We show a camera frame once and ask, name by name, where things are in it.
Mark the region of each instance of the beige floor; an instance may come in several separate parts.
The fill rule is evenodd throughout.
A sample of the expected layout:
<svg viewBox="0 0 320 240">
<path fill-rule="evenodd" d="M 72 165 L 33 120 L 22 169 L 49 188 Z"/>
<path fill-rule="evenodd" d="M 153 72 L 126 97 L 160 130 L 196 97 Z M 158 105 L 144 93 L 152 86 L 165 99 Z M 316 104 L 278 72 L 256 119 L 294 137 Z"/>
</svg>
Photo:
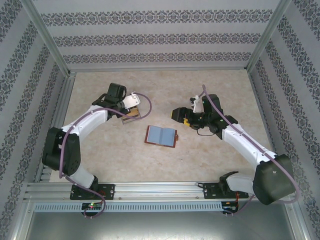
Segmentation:
<svg viewBox="0 0 320 240">
<path fill-rule="evenodd" d="M 135 71 L 78 73 L 65 118 L 68 124 L 83 114 L 110 83 L 128 92 L 146 94 L 152 101 L 149 117 L 123 125 L 116 117 L 96 128 L 81 144 L 81 162 L 100 182 L 216 181 L 230 171 L 254 171 L 248 162 L 217 136 L 198 136 L 171 119 L 171 111 L 190 107 L 189 98 L 206 85 L 217 94 L 226 115 L 239 121 L 257 141 L 270 147 L 245 70 Z M 139 110 L 148 111 L 141 99 Z M 144 143 L 148 125 L 174 128 L 175 148 Z M 51 182 L 60 181 L 53 172 Z"/>
</svg>

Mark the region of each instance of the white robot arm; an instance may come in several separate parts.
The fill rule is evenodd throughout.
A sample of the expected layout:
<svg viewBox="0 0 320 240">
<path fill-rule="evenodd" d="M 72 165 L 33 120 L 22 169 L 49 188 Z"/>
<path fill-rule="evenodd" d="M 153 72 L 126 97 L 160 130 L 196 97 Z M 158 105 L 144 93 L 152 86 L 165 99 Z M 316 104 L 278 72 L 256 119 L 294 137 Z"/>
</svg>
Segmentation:
<svg viewBox="0 0 320 240">
<path fill-rule="evenodd" d="M 209 127 L 214 135 L 233 146 L 255 170 L 254 176 L 237 171 L 221 176 L 219 187 L 223 194 L 244 192 L 255 195 L 260 202 L 268 205 L 296 190 L 288 175 L 274 163 L 293 177 L 290 159 L 285 154 L 277 155 L 266 149 L 246 133 L 232 116 L 224 116 L 217 95 L 206 95 L 202 100 L 195 96 L 190 101 L 193 109 L 179 107 L 172 111 L 171 118 L 197 131 Z"/>
<path fill-rule="evenodd" d="M 113 115 L 121 115 L 103 108 L 109 108 L 128 114 L 130 108 L 140 104 L 139 96 L 131 93 L 126 96 L 126 88 L 122 85 L 111 83 L 108 93 L 103 94 L 79 118 L 62 128 L 52 127 L 47 134 L 43 151 L 42 163 L 58 171 L 61 163 L 61 149 L 63 138 L 71 129 L 64 146 L 64 161 L 62 172 L 73 182 L 87 189 L 96 189 L 98 179 L 89 173 L 81 164 L 80 143 L 99 125 L 107 122 Z"/>
</svg>

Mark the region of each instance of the open book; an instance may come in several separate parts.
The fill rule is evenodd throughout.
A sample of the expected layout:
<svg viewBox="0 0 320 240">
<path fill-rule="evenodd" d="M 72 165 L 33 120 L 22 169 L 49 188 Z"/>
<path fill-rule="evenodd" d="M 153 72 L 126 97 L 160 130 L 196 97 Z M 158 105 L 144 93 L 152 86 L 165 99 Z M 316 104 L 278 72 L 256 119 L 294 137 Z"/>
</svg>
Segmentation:
<svg viewBox="0 0 320 240">
<path fill-rule="evenodd" d="M 144 142 L 174 148 L 177 140 L 177 130 L 173 128 L 148 126 Z"/>
</svg>

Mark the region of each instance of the patterned wallpaper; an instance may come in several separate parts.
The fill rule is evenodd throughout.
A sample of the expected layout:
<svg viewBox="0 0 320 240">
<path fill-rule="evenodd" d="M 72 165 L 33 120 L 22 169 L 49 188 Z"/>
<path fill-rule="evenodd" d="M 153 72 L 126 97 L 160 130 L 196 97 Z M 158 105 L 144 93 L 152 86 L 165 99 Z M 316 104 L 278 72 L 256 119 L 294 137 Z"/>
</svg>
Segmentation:
<svg viewBox="0 0 320 240">
<path fill-rule="evenodd" d="M 292 160 L 311 239 L 320 239 L 320 8 L 293 0 L 251 72 L 272 143 Z"/>
<path fill-rule="evenodd" d="M 18 0 L 0 0 L 0 239 L 40 163 L 64 77 Z"/>
<path fill-rule="evenodd" d="M 35 0 L 71 70 L 245 67 L 279 0 Z"/>
</svg>

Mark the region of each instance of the black cable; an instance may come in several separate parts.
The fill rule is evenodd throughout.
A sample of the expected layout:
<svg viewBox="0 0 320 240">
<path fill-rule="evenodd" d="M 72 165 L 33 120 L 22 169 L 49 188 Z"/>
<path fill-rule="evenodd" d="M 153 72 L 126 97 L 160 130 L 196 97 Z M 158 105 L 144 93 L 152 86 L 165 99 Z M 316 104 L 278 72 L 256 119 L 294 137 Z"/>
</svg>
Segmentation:
<svg viewBox="0 0 320 240">
<path fill-rule="evenodd" d="M 199 136 L 213 136 L 213 135 L 215 135 L 214 133 L 211 134 L 211 135 L 203 135 L 203 134 L 200 134 L 198 131 L 199 131 L 199 129 L 196 130 L 196 133 L 197 133 Z"/>
<path fill-rule="evenodd" d="M 204 184 L 203 184 L 202 182 L 198 182 L 197 186 L 198 186 L 199 188 L 201 188 L 201 189 L 204 188 Z"/>
</svg>

